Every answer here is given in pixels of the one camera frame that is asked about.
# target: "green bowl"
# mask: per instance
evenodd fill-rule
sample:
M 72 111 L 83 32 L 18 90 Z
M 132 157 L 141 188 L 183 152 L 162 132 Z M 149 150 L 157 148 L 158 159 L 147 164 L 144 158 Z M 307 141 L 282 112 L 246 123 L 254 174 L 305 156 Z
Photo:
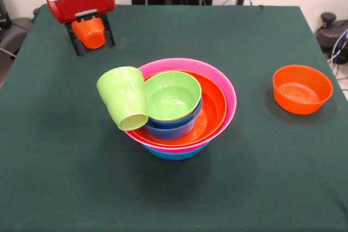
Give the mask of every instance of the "green bowl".
M 198 106 L 202 89 L 193 76 L 176 71 L 156 74 L 145 82 L 148 116 L 157 121 L 177 121 Z

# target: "red bowl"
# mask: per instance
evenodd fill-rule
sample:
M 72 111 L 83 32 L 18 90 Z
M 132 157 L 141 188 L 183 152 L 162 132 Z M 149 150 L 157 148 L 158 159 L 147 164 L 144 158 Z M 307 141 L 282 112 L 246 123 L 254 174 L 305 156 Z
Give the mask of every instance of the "red bowl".
M 222 125 L 226 117 L 227 102 L 220 87 L 202 74 L 191 71 L 182 72 L 194 76 L 202 88 L 203 108 L 197 117 L 193 130 L 180 139 L 170 141 L 156 139 L 141 128 L 130 131 L 130 133 L 132 133 L 139 140 L 161 147 L 185 147 L 194 145 L 209 138 L 210 136 L 214 135 Z

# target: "stacked bowls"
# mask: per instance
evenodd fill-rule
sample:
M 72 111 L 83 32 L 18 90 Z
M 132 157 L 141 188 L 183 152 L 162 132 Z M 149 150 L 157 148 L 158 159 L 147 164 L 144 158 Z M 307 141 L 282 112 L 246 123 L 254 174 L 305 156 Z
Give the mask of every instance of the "stacked bowls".
M 166 160 L 184 160 L 231 123 L 237 97 L 217 68 L 194 59 L 168 58 L 139 68 L 145 78 L 148 122 L 125 131 L 146 150 Z

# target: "orange bowl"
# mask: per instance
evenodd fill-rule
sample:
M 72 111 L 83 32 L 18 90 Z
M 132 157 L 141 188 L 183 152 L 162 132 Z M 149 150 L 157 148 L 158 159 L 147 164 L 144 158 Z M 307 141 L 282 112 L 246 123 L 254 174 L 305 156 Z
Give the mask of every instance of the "orange bowl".
M 162 147 L 185 147 L 203 141 L 214 135 L 226 117 L 227 102 L 220 87 L 202 74 L 182 71 L 195 77 L 202 88 L 203 108 L 195 126 L 186 136 L 176 140 L 160 140 L 146 133 L 142 128 L 131 131 L 138 139 Z
M 273 76 L 276 102 L 293 114 L 312 114 L 332 96 L 330 80 L 321 72 L 304 65 L 280 68 Z

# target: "green tablecloth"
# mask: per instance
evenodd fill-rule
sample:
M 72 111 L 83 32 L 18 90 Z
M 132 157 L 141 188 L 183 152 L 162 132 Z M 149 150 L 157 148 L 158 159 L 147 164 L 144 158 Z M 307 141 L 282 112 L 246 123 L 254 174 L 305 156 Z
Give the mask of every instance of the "green tablecloth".
M 1 231 L 347 231 L 348 104 L 297 7 L 118 6 L 117 46 L 77 57 L 44 6 L 0 90 Z M 185 161 L 119 131 L 98 96 L 117 66 L 189 57 L 232 81 L 237 114 Z M 313 115 L 272 96 L 281 66 L 330 77 Z

